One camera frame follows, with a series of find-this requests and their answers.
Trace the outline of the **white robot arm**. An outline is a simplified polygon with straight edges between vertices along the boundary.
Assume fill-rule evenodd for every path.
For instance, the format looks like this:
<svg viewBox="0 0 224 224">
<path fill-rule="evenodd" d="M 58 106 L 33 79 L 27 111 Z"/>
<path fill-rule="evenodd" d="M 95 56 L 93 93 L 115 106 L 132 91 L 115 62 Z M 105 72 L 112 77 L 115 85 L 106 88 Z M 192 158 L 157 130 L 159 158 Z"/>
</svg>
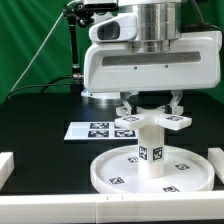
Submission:
<svg viewBox="0 0 224 224">
<path fill-rule="evenodd" d="M 91 93 L 170 90 L 165 107 L 177 111 L 185 89 L 213 88 L 220 81 L 223 34 L 206 23 L 181 26 L 186 0 L 86 0 L 97 12 L 117 9 L 89 29 L 91 47 L 84 61 L 84 86 Z"/>
</svg>

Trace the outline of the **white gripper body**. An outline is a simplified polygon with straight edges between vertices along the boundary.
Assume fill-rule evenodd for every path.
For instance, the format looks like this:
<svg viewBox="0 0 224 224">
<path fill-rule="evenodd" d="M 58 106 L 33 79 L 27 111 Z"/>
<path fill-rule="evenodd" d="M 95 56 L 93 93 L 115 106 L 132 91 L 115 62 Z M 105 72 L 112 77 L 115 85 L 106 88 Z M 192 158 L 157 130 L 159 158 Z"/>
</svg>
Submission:
<svg viewBox="0 0 224 224">
<path fill-rule="evenodd" d="M 213 88 L 221 44 L 219 31 L 184 33 L 161 53 L 135 54 L 129 42 L 94 44 L 85 55 L 84 86 L 91 93 Z"/>
</svg>

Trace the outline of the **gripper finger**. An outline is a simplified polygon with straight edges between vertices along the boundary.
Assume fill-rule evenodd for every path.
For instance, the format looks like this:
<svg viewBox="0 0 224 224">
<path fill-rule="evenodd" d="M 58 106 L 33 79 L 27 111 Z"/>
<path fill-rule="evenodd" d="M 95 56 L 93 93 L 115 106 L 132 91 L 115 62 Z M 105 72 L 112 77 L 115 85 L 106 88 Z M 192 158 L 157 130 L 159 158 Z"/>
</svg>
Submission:
<svg viewBox="0 0 224 224">
<path fill-rule="evenodd" d="M 130 97 L 131 97 L 131 93 L 130 92 L 121 92 L 120 93 L 121 101 L 122 101 L 124 107 L 127 109 L 127 114 L 128 115 L 131 115 L 132 112 L 133 112 L 133 107 L 128 102 L 128 100 L 129 100 Z"/>
<path fill-rule="evenodd" d="M 179 105 L 182 97 L 182 90 L 172 90 L 172 99 L 169 104 L 165 105 L 165 112 L 167 114 L 181 114 L 183 112 L 183 107 Z"/>
</svg>

